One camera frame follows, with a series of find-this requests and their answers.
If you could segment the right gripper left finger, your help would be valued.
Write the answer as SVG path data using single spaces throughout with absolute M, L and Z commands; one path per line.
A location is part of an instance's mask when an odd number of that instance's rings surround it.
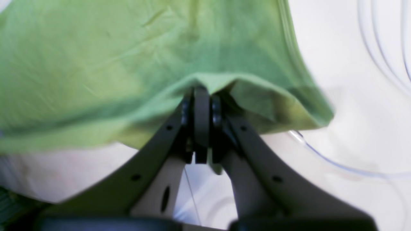
M 34 231 L 182 231 L 173 220 L 186 164 L 207 162 L 210 95 L 190 90 L 126 164 L 79 195 L 42 212 Z

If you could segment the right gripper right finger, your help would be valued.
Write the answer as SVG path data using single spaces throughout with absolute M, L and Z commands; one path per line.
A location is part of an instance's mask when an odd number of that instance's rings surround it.
M 294 171 L 224 98 L 211 97 L 212 161 L 228 174 L 238 219 L 230 231 L 376 231 L 364 211 Z

